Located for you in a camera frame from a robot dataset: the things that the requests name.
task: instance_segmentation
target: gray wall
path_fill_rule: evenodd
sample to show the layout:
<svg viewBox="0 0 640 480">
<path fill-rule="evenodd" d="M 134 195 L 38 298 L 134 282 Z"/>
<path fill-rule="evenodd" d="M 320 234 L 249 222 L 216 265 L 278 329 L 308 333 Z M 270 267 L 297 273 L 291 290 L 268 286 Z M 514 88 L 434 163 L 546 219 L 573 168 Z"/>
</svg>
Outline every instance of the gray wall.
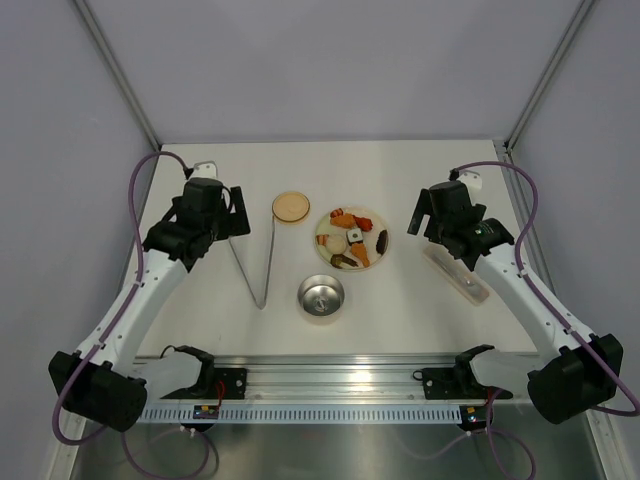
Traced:
<svg viewBox="0 0 640 480">
<path fill-rule="evenodd" d="M 622 341 L 622 377 L 640 394 L 638 18 L 637 1 L 599 3 L 516 161 L 540 188 L 537 230 L 559 296 L 594 330 Z M 620 425 L 638 462 L 640 424 Z"/>
<path fill-rule="evenodd" d="M 508 135 L 578 0 L 91 0 L 163 143 Z"/>
<path fill-rule="evenodd" d="M 147 147 L 64 0 L 3 4 L 0 65 L 0 477 L 33 480 L 53 438 L 47 365 L 113 301 Z"/>
</svg>

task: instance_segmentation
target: metal bowl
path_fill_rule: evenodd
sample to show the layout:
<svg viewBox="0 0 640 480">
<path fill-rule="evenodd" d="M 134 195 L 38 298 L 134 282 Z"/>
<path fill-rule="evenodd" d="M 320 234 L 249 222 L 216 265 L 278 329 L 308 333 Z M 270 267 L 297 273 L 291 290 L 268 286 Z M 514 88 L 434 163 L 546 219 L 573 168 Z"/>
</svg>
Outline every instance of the metal bowl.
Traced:
<svg viewBox="0 0 640 480">
<path fill-rule="evenodd" d="M 313 275 L 300 284 L 298 303 L 314 317 L 328 317 L 344 303 L 344 287 L 330 275 Z"/>
</svg>

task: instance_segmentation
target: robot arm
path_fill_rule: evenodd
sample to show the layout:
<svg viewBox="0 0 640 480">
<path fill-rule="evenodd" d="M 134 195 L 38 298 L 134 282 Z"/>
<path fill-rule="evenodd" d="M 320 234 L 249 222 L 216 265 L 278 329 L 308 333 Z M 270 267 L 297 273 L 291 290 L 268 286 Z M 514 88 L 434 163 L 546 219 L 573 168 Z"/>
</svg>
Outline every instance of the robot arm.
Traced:
<svg viewBox="0 0 640 480">
<path fill-rule="evenodd" d="M 529 396 L 551 423 L 568 418 L 609 400 L 615 383 L 549 312 L 522 278 L 515 262 L 513 237 L 496 219 L 483 219 L 486 207 L 472 205 L 467 186 L 457 180 L 423 189 L 409 226 L 416 235 L 422 218 L 429 216 L 425 237 L 444 245 L 455 259 L 486 281 L 522 324 L 536 346 L 539 359 L 499 352 L 492 346 L 470 350 L 474 380 L 485 387 Z M 596 336 L 569 312 L 544 283 L 527 275 L 583 338 L 617 374 L 622 346 L 613 337 Z"/>
<path fill-rule="evenodd" d="M 58 352 L 51 360 L 49 373 L 60 394 L 82 359 L 100 345 L 74 382 L 64 408 L 122 432 L 136 422 L 147 402 L 181 388 L 205 390 L 213 376 L 213 357 L 205 352 L 179 347 L 139 369 L 133 361 L 166 299 L 213 242 L 248 233 L 240 187 L 229 190 L 216 180 L 213 162 L 196 165 L 183 194 L 172 200 L 171 209 L 149 230 L 143 243 L 144 272 L 120 321 L 101 341 L 135 282 L 123 287 L 100 324 L 72 355 Z"/>
</svg>

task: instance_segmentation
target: tabletop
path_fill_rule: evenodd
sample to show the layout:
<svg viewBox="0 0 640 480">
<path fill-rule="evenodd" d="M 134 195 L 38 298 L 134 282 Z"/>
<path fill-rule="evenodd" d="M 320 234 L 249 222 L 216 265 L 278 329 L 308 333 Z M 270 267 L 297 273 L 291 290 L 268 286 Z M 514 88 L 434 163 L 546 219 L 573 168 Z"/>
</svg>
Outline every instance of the tabletop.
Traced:
<svg viewBox="0 0 640 480">
<path fill-rule="evenodd" d="M 474 306 L 424 260 L 422 234 L 406 233 L 420 190 L 446 181 L 456 166 L 496 161 L 491 141 L 181 144 L 164 150 L 189 165 L 213 160 L 225 185 L 242 187 L 252 231 L 233 242 L 258 297 L 266 277 L 273 200 L 300 191 L 311 211 L 302 224 L 277 224 L 264 310 L 255 306 L 228 242 L 216 243 L 169 297 L 139 355 L 158 355 L 169 344 L 234 356 L 455 354 L 484 343 L 535 352 L 493 291 Z M 474 200 L 515 236 L 518 224 L 501 169 L 477 172 L 482 188 L 474 190 Z M 141 219 L 143 238 L 183 185 L 177 164 L 161 157 Z M 314 247 L 320 218 L 349 205 L 370 208 L 389 228 L 387 254 L 363 272 L 334 269 Z M 132 258 L 128 278 L 134 264 Z M 296 303 L 300 283 L 318 273 L 338 278 L 346 292 L 331 325 L 311 324 Z"/>
</svg>

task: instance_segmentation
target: round wooden disc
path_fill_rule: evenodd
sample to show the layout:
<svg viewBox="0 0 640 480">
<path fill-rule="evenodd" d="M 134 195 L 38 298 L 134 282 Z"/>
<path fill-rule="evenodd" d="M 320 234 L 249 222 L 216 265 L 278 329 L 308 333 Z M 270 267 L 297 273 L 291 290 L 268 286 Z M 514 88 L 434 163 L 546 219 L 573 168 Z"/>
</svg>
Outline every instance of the round wooden disc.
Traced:
<svg viewBox="0 0 640 480">
<path fill-rule="evenodd" d="M 309 199 L 300 192 L 281 193 L 273 201 L 273 215 L 280 223 L 302 222 L 311 209 Z"/>
</svg>

